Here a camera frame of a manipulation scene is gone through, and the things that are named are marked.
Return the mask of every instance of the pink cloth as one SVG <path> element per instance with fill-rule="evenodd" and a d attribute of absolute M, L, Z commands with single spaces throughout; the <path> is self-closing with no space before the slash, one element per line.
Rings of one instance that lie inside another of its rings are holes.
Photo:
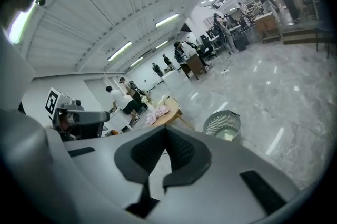
<path fill-rule="evenodd" d="M 153 125 L 157 118 L 167 114 L 170 111 L 167 106 L 158 106 L 154 112 L 150 112 L 146 115 L 146 123 L 149 125 Z"/>

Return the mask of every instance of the mesh trash can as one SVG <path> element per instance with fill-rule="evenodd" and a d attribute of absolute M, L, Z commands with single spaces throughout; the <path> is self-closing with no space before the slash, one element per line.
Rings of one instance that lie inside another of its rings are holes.
<path fill-rule="evenodd" d="M 240 116 L 230 110 L 213 113 L 207 118 L 203 133 L 226 141 L 241 143 Z"/>

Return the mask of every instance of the marble floor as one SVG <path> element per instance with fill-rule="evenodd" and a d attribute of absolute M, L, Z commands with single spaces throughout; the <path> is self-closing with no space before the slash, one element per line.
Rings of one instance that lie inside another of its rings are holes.
<path fill-rule="evenodd" d="M 208 74 L 187 79 L 175 92 L 158 85 L 151 96 L 173 95 L 183 117 L 202 131 L 215 111 L 241 117 L 243 145 L 285 172 L 303 189 L 319 178 L 336 144 L 337 59 L 324 44 L 251 44 L 212 59 Z M 144 127 L 145 115 L 135 128 Z M 184 126 L 179 120 L 173 122 Z M 171 172 L 163 155 L 150 179 L 160 199 L 161 179 Z"/>

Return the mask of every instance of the floor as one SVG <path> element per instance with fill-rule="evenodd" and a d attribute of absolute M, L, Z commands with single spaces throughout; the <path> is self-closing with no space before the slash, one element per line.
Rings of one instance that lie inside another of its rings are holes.
<path fill-rule="evenodd" d="M 336 144 L 337 59 L 326 59 L 324 44 L 251 44 L 212 59 L 208 74 L 187 79 L 178 91 L 158 85 L 152 98 L 173 95 L 183 117 L 202 131 L 215 111 L 241 117 L 243 145 L 285 172 L 303 189 L 317 180 Z M 185 125 L 179 120 L 173 122 Z M 135 128 L 145 127 L 145 115 Z M 171 172 L 168 155 L 151 174 L 152 194 L 163 195 L 161 181 Z"/>

